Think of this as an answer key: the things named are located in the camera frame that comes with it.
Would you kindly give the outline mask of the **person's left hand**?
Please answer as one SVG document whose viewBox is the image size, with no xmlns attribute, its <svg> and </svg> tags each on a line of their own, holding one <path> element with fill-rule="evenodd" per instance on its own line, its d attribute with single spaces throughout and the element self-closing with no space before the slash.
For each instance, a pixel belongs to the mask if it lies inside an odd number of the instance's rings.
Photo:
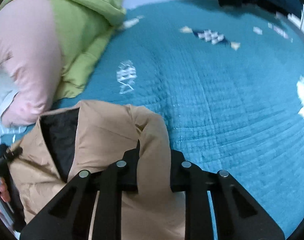
<svg viewBox="0 0 304 240">
<path fill-rule="evenodd" d="M 0 198 L 6 203 L 10 202 L 11 200 L 7 184 L 3 177 L 0 177 Z"/>
</svg>

